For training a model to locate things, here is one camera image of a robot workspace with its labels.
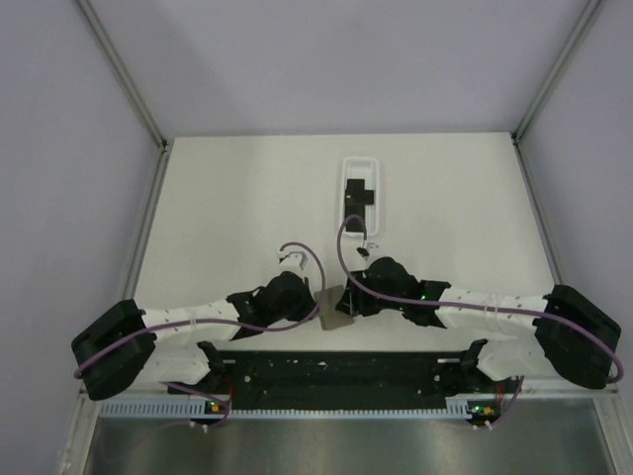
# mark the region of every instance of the lavender wall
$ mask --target lavender wall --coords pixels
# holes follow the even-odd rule
[[[163,131],[510,131],[586,0],[93,0]]]
[[[2,2],[0,45],[0,472],[52,473],[156,151],[71,2]]]
[[[622,326],[618,353],[627,364],[633,361],[633,2],[605,3],[525,151],[565,277]],[[621,387],[631,415],[630,373]]]

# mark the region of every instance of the white tabletop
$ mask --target white tabletop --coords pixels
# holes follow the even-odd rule
[[[181,138],[147,244],[139,306],[192,306],[266,285],[288,240],[315,250],[328,286],[343,284],[335,234],[340,164],[350,155],[380,160],[381,228],[373,240],[409,273],[499,294],[551,290],[508,134]],[[316,290],[313,263],[308,273]],[[458,350],[485,335],[424,329],[385,312],[332,332],[313,321],[218,348]]]

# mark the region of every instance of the metal frame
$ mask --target metal frame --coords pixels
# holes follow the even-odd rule
[[[556,57],[554,64],[552,64],[550,71],[547,73],[547,76],[545,76],[545,80],[541,83],[536,95],[530,101],[527,111],[513,134],[518,143],[520,143],[529,132],[532,124],[534,124],[534,121],[536,121],[536,118],[543,109],[543,106],[552,95],[552,92],[554,92],[556,85],[560,82],[569,64],[572,62],[576,51],[578,51],[602,11],[604,3],[604,0],[588,0],[586,2],[581,15],[572,28],[572,32],[565,41],[565,45]]]
[[[90,3],[90,0],[72,0],[72,3],[88,27],[90,34],[97,43],[97,47],[101,50],[104,59],[110,66],[112,74],[115,76],[115,79],[117,79],[117,82],[119,83],[119,86],[121,86],[121,90],[126,95],[126,98],[128,98],[128,102],[138,116],[138,119],[146,128],[152,140],[156,143],[156,146],[159,149],[164,149],[167,146],[167,140],[161,133],[156,121],[149,112],[145,101],[138,92],[138,88],[136,87],[132,76],[119,56],[112,40],[110,40],[110,36],[103,27],[103,24],[99,19],[99,15],[97,15],[97,12]]]
[[[121,292],[122,298],[128,298],[134,294],[136,289],[136,283],[147,246],[160,189],[167,171],[170,146],[142,99],[135,82],[115,49],[90,0],[71,1],[95,39],[98,48],[109,64],[131,107],[147,129],[147,132],[159,150],[159,157],[156,161],[152,184],[147,195],[146,205],[136,235],[136,244],[127,266],[127,277]],[[536,121],[543,106],[552,95],[556,85],[563,77],[574,54],[581,46],[583,39],[587,36],[588,31],[598,17],[604,3],[604,0],[587,0],[564,47],[557,56],[556,61],[545,77],[538,92],[532,101],[530,101],[530,105],[519,122],[517,129],[511,134],[516,150],[516,157],[538,225],[539,234],[543,240],[543,246],[552,275],[557,283],[564,280],[564,272],[554,240],[552,239],[551,228],[548,225],[543,204],[539,200],[539,194],[534,185],[528,160],[522,150],[521,142]],[[633,435],[629,420],[615,386],[610,386],[605,391],[596,394],[561,380],[526,380],[520,397],[540,399],[593,399],[606,445],[610,451],[617,473],[633,473]],[[99,419],[101,407],[102,405],[100,403],[91,401],[83,392],[80,392],[67,444],[60,456],[57,473],[64,475],[83,473],[90,442],[97,420]]]
[[[217,420],[222,415],[207,413],[208,402],[202,399],[162,397],[129,398],[116,397],[103,403],[100,418],[104,419],[196,419]],[[466,399],[446,401],[446,409],[409,409],[403,411],[307,411],[307,410],[231,410],[231,419],[254,420],[467,420],[469,412]]]

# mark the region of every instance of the white plastic holder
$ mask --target white plastic holder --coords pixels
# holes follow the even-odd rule
[[[345,185],[348,179],[365,180],[365,189],[374,191],[374,205],[365,207],[365,227],[367,236],[372,237],[378,233],[380,225],[380,165],[376,158],[371,156],[348,156],[343,159],[343,169],[340,180],[339,199],[339,223],[345,219]],[[363,237],[362,233],[343,234],[353,238]]]

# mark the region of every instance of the small gray object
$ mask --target small gray object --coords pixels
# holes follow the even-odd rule
[[[334,310],[336,308],[336,304],[345,293],[345,288],[342,285],[337,285],[335,287],[325,289],[325,293],[325,304],[318,310],[321,329],[330,331],[352,325],[354,323],[353,317]],[[319,294],[320,292],[315,293],[315,299],[317,301]]]

